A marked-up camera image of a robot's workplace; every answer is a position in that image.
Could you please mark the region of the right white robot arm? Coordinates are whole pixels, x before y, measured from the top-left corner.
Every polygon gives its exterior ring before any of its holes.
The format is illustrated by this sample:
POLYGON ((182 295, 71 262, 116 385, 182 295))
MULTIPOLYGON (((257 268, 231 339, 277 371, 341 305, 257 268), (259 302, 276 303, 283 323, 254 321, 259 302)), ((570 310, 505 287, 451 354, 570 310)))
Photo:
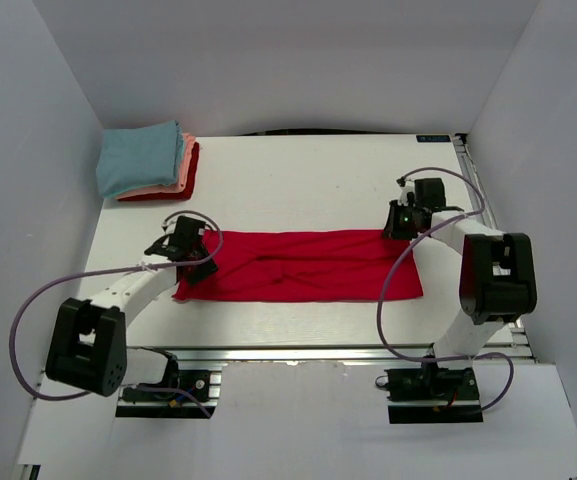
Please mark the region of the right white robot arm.
POLYGON ((390 268, 380 291, 376 326, 384 347, 396 358, 433 364, 421 371, 419 384, 429 397, 440 399, 452 391, 452 370, 468 368, 483 358, 481 349, 506 324, 533 312, 537 287, 532 243, 524 233, 506 233, 477 220, 485 210, 485 199, 470 180, 465 183, 478 198, 477 208, 465 211, 447 204, 440 178, 417 179, 406 175, 397 180, 401 195, 389 204, 382 236, 409 242, 390 268), (382 311, 391 280, 414 249, 425 239, 434 239, 461 257, 458 296, 460 310, 445 333, 421 357, 405 355, 386 339, 382 311))

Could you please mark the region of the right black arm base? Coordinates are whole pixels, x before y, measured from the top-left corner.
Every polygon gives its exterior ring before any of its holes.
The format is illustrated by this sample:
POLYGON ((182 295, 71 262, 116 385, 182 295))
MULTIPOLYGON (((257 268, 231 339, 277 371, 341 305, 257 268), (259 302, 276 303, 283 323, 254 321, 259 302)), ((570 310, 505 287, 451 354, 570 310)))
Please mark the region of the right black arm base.
POLYGON ((387 394, 391 425, 481 423, 483 412, 472 368, 450 370, 434 363, 386 370, 375 387, 387 394))

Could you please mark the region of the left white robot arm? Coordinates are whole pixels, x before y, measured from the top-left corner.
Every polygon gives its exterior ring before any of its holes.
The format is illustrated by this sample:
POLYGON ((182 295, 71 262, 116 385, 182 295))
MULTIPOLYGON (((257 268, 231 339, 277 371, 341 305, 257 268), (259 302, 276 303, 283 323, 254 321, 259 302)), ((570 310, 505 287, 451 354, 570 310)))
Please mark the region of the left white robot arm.
POLYGON ((140 262, 119 269, 111 286, 85 298, 69 298, 58 310, 45 366, 46 376, 86 392, 109 397, 124 386, 145 387, 167 399, 179 387, 173 356, 148 347, 129 347, 127 329, 157 297, 185 279, 197 283, 217 272, 218 247, 207 233, 223 234, 209 217, 181 211, 167 217, 163 235, 144 250, 140 262))

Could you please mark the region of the bright red t shirt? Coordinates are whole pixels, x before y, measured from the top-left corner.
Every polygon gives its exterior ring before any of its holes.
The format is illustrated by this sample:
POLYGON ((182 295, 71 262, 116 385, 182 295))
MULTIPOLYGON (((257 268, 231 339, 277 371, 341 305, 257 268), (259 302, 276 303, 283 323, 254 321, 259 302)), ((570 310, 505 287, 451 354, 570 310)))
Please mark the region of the bright red t shirt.
POLYGON ((216 273, 173 298, 218 302, 373 302, 408 247, 379 230, 225 231, 216 273))

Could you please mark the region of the blue label sticker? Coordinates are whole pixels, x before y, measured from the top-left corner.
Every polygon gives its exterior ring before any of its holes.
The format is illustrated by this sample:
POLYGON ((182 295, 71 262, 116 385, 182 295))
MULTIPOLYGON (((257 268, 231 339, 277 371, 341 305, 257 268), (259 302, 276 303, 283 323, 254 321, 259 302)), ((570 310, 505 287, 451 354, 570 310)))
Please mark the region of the blue label sticker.
POLYGON ((416 135, 416 140, 418 143, 451 143, 452 139, 449 135, 441 134, 420 134, 416 135))

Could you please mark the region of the aluminium table frame rail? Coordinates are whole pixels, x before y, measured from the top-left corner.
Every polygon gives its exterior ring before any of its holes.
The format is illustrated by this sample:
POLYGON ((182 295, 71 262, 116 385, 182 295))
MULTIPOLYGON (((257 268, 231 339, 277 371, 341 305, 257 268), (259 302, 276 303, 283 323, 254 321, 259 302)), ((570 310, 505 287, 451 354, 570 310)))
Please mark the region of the aluminium table frame rail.
POLYGON ((180 361, 262 362, 262 361, 394 361, 396 357, 383 346, 363 347, 188 347, 160 346, 180 361))

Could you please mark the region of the folded light blue t shirt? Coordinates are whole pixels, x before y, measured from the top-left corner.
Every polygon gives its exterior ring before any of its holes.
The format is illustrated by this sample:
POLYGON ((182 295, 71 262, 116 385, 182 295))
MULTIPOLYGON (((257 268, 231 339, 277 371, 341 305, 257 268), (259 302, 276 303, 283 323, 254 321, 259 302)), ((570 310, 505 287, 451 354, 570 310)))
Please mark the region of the folded light blue t shirt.
POLYGON ((111 198, 175 184, 182 150, 183 134, 174 120, 135 129, 105 129, 96 167, 99 194, 111 198))

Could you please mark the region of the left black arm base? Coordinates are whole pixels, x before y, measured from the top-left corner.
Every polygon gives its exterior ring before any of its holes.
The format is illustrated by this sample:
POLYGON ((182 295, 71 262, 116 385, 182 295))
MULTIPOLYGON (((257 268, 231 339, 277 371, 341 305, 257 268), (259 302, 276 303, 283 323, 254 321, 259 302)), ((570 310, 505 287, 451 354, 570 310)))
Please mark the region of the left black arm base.
POLYGON ((185 368, 169 351, 130 348, 128 370, 118 390, 117 418, 210 419, 216 400, 212 372, 185 368))

